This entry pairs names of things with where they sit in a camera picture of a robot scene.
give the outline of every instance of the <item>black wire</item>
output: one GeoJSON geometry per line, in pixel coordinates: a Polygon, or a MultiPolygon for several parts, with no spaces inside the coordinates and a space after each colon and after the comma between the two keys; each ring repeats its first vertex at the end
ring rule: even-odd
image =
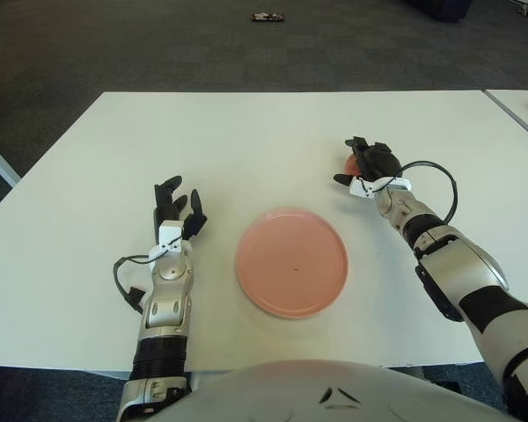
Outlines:
{"type": "Polygon", "coordinates": [[[143,297],[144,295],[144,291],[142,291],[141,289],[139,288],[136,288],[136,287],[132,287],[128,292],[125,291],[125,289],[123,288],[123,286],[121,285],[120,283],[120,280],[119,280],[119,277],[117,276],[117,272],[118,270],[120,269],[120,267],[125,264],[126,262],[132,262],[134,264],[140,264],[140,265],[145,265],[145,264],[150,264],[151,262],[154,262],[158,259],[161,259],[168,251],[169,251],[169,248],[174,244],[176,243],[177,241],[179,241],[180,239],[182,238],[182,236],[178,236],[176,237],[175,239],[173,239],[167,246],[166,246],[166,250],[164,252],[162,252],[160,255],[157,255],[155,258],[153,259],[149,259],[147,261],[137,261],[136,259],[137,258],[141,258],[141,259],[146,259],[149,257],[149,255],[129,255],[128,257],[121,257],[119,258],[117,261],[115,261],[115,264],[114,264],[114,281],[115,281],[115,286],[117,287],[117,289],[119,290],[119,292],[121,293],[121,295],[123,296],[123,299],[125,299],[125,301],[131,306],[131,308],[133,308],[134,310],[136,310],[137,312],[139,312],[140,314],[143,313],[143,308],[141,308],[141,306],[139,305],[139,302],[141,301],[141,298],[143,297]]]}
{"type": "Polygon", "coordinates": [[[451,202],[450,211],[448,211],[448,214],[446,215],[446,218],[444,218],[444,223],[448,224],[451,221],[451,218],[456,214],[456,209],[458,208],[458,186],[456,185],[456,180],[454,180],[454,177],[451,175],[449,171],[447,171],[442,165],[438,163],[434,163],[432,161],[426,161],[426,160],[420,160],[420,161],[413,161],[412,163],[405,164],[402,166],[399,171],[397,171],[397,174],[391,178],[387,183],[385,183],[380,188],[376,189],[375,192],[379,192],[386,187],[388,187],[391,182],[393,182],[403,171],[408,170],[412,167],[434,167],[435,169],[440,170],[442,173],[444,173],[451,181],[451,190],[453,192],[453,201],[451,202]]]}

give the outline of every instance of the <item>table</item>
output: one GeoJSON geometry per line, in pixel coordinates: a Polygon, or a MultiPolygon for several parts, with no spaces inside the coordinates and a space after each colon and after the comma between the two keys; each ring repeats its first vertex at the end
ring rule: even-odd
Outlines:
{"type": "MultiPolygon", "coordinates": [[[[449,169],[459,189],[453,224],[528,301],[528,134],[480,91],[105,93],[0,203],[0,365],[130,370],[139,315],[116,291],[112,264],[153,245],[152,186],[175,174],[181,193],[199,189],[209,217],[193,238],[188,370],[480,360],[466,326],[425,294],[413,254],[373,201],[332,181],[352,135],[388,143],[403,164],[449,169]],[[324,217],[349,257],[337,301],[297,321],[253,306],[234,273],[245,228],[283,206],[324,217]]],[[[444,215],[447,178],[428,168],[407,176],[444,215]]],[[[120,275],[150,284],[142,266],[120,275]]]]}
{"type": "Polygon", "coordinates": [[[485,92],[528,131],[528,91],[486,90],[485,92]]]}

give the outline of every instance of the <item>silver robotic arm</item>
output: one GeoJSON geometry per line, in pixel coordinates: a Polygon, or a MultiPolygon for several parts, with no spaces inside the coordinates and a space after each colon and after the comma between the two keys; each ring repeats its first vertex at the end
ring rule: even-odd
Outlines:
{"type": "Polygon", "coordinates": [[[181,177],[177,176],[155,186],[154,220],[158,244],[150,251],[148,260],[142,262],[149,264],[153,284],[144,309],[138,304],[144,292],[126,297],[124,294],[134,309],[142,311],[143,317],[133,371],[121,393],[118,421],[143,420],[189,393],[184,363],[194,274],[189,257],[191,246],[187,240],[199,232],[207,217],[203,215],[197,191],[193,190],[193,213],[184,222],[179,220],[187,197],[174,201],[172,193],[180,183],[181,177]]]}
{"type": "Polygon", "coordinates": [[[429,297],[445,317],[466,322],[509,412],[528,420],[528,304],[507,293],[504,273],[488,253],[418,201],[408,181],[392,177],[400,167],[390,149],[368,146],[363,138],[347,144],[363,175],[335,179],[350,185],[351,193],[375,199],[379,213],[413,250],[429,297]]]}

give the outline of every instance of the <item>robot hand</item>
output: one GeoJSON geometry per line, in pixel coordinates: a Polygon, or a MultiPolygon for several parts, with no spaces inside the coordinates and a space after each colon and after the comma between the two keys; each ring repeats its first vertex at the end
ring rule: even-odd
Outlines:
{"type": "Polygon", "coordinates": [[[401,178],[399,160],[384,143],[368,145],[365,139],[354,137],[346,144],[352,155],[345,165],[345,174],[334,175],[334,180],[350,186],[350,194],[362,198],[374,198],[385,187],[411,190],[411,183],[401,178]]]}

